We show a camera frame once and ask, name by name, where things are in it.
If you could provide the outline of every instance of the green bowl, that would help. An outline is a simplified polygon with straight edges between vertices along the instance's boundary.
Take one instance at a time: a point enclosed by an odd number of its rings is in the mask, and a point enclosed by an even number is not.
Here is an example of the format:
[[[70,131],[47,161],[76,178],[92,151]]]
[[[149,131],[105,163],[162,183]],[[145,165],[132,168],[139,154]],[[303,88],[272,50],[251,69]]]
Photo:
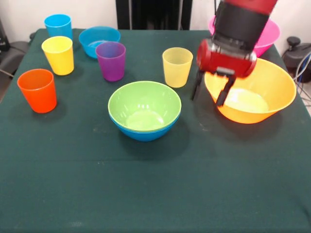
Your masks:
[[[138,81],[120,87],[108,102],[110,117],[136,132],[152,132],[172,124],[180,115],[181,100],[170,87]]]

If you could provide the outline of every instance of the blue bowl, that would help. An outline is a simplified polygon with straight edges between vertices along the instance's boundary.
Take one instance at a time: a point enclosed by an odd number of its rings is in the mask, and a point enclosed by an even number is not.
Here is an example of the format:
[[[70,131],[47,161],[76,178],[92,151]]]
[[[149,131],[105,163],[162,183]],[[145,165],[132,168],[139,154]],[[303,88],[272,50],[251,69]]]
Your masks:
[[[86,54],[92,58],[97,58],[95,49],[96,47],[106,41],[119,42],[121,34],[118,30],[111,27],[92,27],[85,29],[79,35],[79,41]]]
[[[165,135],[172,128],[172,126],[177,122],[179,116],[175,119],[175,121],[173,121],[170,125],[166,126],[165,128],[151,131],[151,132],[136,132],[136,131],[128,130],[124,128],[123,126],[121,126],[120,124],[118,124],[117,122],[115,122],[111,116],[110,118],[113,121],[113,123],[115,123],[117,127],[121,130],[121,132],[124,133],[126,136],[132,139],[135,139],[137,141],[140,141],[140,142],[150,142]]]

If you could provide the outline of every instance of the pink bowl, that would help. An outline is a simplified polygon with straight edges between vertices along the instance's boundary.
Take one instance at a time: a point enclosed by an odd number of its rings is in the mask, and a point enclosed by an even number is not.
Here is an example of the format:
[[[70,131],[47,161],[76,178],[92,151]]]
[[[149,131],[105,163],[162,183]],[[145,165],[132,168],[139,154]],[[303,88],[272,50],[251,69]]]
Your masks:
[[[209,21],[208,24],[208,29],[212,35],[215,32],[214,19],[215,16]],[[260,57],[264,52],[266,52],[268,48],[270,48],[274,42],[276,42],[280,35],[280,27],[269,19],[254,48],[254,52],[256,53],[257,57]]]

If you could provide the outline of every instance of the plastic cup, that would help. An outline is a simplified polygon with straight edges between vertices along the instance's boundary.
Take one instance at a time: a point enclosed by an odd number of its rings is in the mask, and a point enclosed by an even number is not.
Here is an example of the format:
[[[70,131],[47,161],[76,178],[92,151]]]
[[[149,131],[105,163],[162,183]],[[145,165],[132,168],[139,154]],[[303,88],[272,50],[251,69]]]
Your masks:
[[[163,52],[163,69],[165,82],[171,87],[182,87],[186,84],[193,54],[184,48],[170,48]]]
[[[56,107],[54,76],[49,70],[28,70],[18,78],[17,85],[36,113],[47,113]]]
[[[104,79],[115,82],[123,78],[126,48],[119,42],[104,42],[96,47],[96,55]]]
[[[51,37],[61,35],[73,39],[71,18],[69,16],[64,14],[51,15],[44,20],[44,24]]]
[[[54,36],[42,43],[42,49],[53,72],[67,75],[73,71],[72,40],[65,36]]]

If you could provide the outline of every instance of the cup rim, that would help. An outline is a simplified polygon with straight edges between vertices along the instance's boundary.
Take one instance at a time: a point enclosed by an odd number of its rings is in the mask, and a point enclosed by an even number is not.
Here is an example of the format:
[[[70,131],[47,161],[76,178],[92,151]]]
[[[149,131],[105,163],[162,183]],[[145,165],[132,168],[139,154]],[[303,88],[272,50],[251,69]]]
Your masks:
[[[110,43],[110,44],[119,44],[119,45],[121,45],[121,46],[124,48],[123,53],[122,53],[121,55],[119,55],[119,56],[116,56],[116,57],[104,57],[104,56],[99,55],[99,54],[97,53],[98,47],[99,47],[99,46],[103,46],[104,44],[107,44],[107,43]],[[107,42],[103,42],[103,43],[99,44],[99,45],[96,47],[96,49],[95,49],[95,53],[96,53],[97,58],[98,58],[98,57],[101,57],[101,58],[104,58],[104,59],[117,59],[117,58],[119,58],[119,57],[122,57],[122,56],[125,54],[125,52],[126,52],[126,47],[125,47],[125,45],[122,44],[122,43],[120,43],[120,42],[117,42],[117,41],[107,41]]]
[[[19,82],[20,82],[20,78],[23,77],[24,75],[26,75],[27,73],[31,73],[31,72],[34,72],[34,71],[37,71],[37,70],[43,70],[43,71],[45,71],[45,72],[51,74],[51,75],[52,75],[51,81],[49,81],[46,85],[44,85],[44,86],[42,86],[42,87],[39,87],[39,88],[36,88],[36,89],[27,89],[27,88],[22,87],[22,86],[20,85],[20,83],[19,83]],[[51,71],[49,71],[48,69],[40,69],[40,68],[38,68],[38,69],[30,69],[30,70],[27,70],[26,72],[22,73],[22,74],[19,76],[19,78],[17,79],[17,85],[18,85],[18,87],[19,87],[21,90],[25,90],[25,91],[37,91],[37,90],[41,90],[41,89],[43,89],[43,88],[49,86],[53,81],[54,81],[54,75],[53,75],[53,73],[52,73]]]
[[[54,39],[60,38],[60,37],[61,37],[61,38],[64,38],[65,40],[70,40],[70,45],[68,46],[68,48],[66,48],[66,49],[64,49],[64,50],[62,50],[62,51],[56,51],[56,52],[55,52],[55,51],[48,51],[48,50],[43,49],[44,44],[47,43],[49,40],[54,40]],[[48,53],[62,53],[62,52],[68,51],[68,50],[72,47],[72,44],[73,44],[73,42],[72,42],[72,40],[71,40],[69,37],[67,37],[67,36],[62,36],[62,35],[58,35],[58,36],[52,36],[52,37],[46,39],[45,41],[43,41],[42,44],[41,44],[41,48],[42,48],[42,50],[43,50],[44,52],[48,52]]]
[[[182,63],[182,64],[175,64],[175,63],[169,62],[168,60],[166,60],[166,59],[164,58],[164,54],[165,54],[166,52],[168,52],[169,50],[171,50],[171,49],[182,49],[182,50],[186,50],[187,52],[189,52],[189,53],[191,54],[191,59],[190,59],[189,61],[187,61],[187,62]],[[164,61],[166,61],[167,63],[171,64],[171,65],[174,65],[174,66],[183,66],[184,64],[192,63],[192,61],[193,61],[193,54],[192,54],[192,52],[191,52],[190,50],[185,49],[185,48],[183,48],[183,47],[171,47],[171,48],[166,49],[166,50],[162,53],[162,59],[163,59]]]
[[[51,25],[49,25],[49,24],[46,23],[46,20],[47,20],[48,18],[55,17],[55,16],[66,16],[66,17],[69,18],[69,22],[66,23],[66,24],[63,24],[63,25],[59,25],[59,26],[51,26]],[[71,17],[70,17],[69,15],[66,15],[66,14],[54,14],[54,15],[50,15],[50,16],[48,16],[48,17],[46,17],[46,18],[44,19],[44,24],[45,24],[45,26],[50,27],[50,28],[64,27],[64,26],[66,26],[66,25],[68,25],[68,24],[70,24],[70,23],[71,23]]]

